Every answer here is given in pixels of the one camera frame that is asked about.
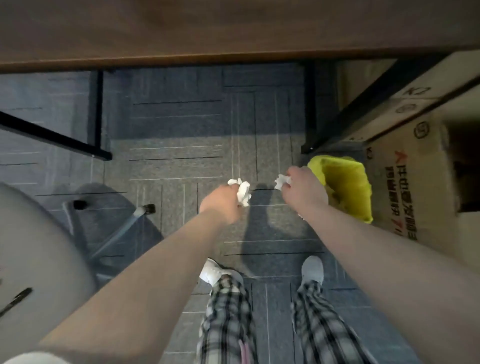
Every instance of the person's right arm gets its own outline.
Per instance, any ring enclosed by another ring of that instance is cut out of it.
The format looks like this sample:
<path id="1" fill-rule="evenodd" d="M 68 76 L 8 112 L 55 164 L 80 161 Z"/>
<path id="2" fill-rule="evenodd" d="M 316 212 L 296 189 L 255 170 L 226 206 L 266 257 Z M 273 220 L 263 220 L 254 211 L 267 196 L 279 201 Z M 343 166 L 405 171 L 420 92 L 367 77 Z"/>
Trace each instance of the person's right arm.
<path id="1" fill-rule="evenodd" d="M 308 168 L 288 170 L 285 202 L 315 230 L 425 363 L 480 363 L 480 275 L 329 206 Z"/>

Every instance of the white tissue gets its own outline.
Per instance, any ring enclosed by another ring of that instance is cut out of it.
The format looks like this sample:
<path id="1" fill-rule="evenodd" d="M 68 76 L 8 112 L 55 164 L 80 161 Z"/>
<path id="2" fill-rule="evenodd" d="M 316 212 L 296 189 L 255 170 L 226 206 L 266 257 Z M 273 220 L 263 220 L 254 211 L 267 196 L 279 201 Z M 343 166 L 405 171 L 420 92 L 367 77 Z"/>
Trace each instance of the white tissue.
<path id="1" fill-rule="evenodd" d="M 229 186 L 233 184 L 239 184 L 239 191 L 237 192 L 237 198 L 239 199 L 239 205 L 242 205 L 244 207 L 248 206 L 248 200 L 252 198 L 252 195 L 248 193 L 250 190 L 250 184 L 247 181 L 243 181 L 238 178 L 237 180 L 229 180 L 227 184 Z"/>
<path id="2" fill-rule="evenodd" d="M 281 191 L 284 183 L 292 183 L 292 178 L 290 176 L 284 176 L 283 174 L 279 174 L 278 178 L 275 180 L 275 183 L 275 189 Z"/>

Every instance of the foot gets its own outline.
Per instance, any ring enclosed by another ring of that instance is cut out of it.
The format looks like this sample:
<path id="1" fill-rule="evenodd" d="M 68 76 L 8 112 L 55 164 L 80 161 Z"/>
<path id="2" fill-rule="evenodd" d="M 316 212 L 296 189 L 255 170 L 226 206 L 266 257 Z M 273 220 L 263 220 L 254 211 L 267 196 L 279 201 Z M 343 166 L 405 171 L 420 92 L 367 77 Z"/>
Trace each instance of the foot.
<path id="1" fill-rule="evenodd" d="M 314 280 L 320 285 L 324 282 L 324 265 L 322 260 L 315 256 L 311 255 L 303 262 L 301 266 L 301 284 Z"/>
<path id="2" fill-rule="evenodd" d="M 215 286 L 215 283 L 217 283 L 224 274 L 228 274 L 229 276 L 232 276 L 238 282 L 243 284 L 243 278 L 239 272 L 232 269 L 223 269 L 218 265 L 218 263 L 215 260 L 210 258 L 208 258 L 207 261 L 205 262 L 204 268 L 200 273 L 200 278 L 203 281 L 209 283 L 213 287 Z"/>

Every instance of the yellow trash bag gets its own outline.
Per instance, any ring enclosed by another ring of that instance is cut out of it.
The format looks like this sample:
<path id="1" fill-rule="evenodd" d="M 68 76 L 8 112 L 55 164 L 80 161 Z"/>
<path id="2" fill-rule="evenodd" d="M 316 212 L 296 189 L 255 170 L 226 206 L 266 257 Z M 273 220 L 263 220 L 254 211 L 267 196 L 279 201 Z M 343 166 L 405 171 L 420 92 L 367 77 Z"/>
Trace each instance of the yellow trash bag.
<path id="1" fill-rule="evenodd" d="M 363 164 L 351 157 L 316 156 L 307 165 L 328 194 L 329 204 L 370 224 L 372 186 Z"/>

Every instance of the hand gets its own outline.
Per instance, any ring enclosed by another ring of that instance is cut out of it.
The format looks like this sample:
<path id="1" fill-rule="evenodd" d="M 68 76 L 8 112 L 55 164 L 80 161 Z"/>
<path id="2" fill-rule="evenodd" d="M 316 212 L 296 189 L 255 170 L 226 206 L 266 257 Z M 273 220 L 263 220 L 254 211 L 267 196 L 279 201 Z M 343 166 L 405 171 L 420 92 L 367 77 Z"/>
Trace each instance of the hand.
<path id="1" fill-rule="evenodd" d="M 215 210 L 225 218 L 227 224 L 233 224 L 240 218 L 242 212 L 242 206 L 238 204 L 238 190 L 238 184 L 217 187 L 203 199 L 199 212 Z"/>
<path id="2" fill-rule="evenodd" d="M 291 184 L 284 183 L 282 196 L 285 202 L 300 215 L 308 205 L 328 205 L 325 187 L 308 167 L 290 167 L 287 175 L 292 178 Z"/>

